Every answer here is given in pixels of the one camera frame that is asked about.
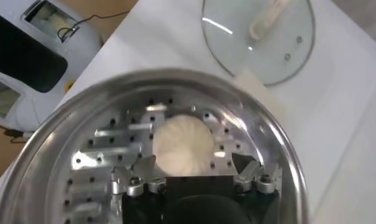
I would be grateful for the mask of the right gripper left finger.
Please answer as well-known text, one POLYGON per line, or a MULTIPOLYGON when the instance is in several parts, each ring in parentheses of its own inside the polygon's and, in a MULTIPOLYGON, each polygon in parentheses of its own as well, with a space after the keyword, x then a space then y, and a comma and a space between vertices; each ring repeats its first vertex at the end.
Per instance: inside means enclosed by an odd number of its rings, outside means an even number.
POLYGON ((145 191, 160 193, 166 187, 166 178, 157 175, 156 156, 138 158, 129 169, 115 166, 111 171, 111 192, 139 197, 145 191))

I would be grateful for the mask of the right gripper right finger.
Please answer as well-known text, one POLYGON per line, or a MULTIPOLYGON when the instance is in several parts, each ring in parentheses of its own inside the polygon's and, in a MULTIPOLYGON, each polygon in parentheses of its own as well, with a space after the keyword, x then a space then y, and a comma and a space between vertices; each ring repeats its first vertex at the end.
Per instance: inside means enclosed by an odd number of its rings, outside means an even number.
POLYGON ((233 184, 239 194, 252 189, 262 194, 273 194, 281 189, 282 168, 277 163, 264 166, 252 156, 238 153, 232 153, 232 162, 237 171, 233 184))

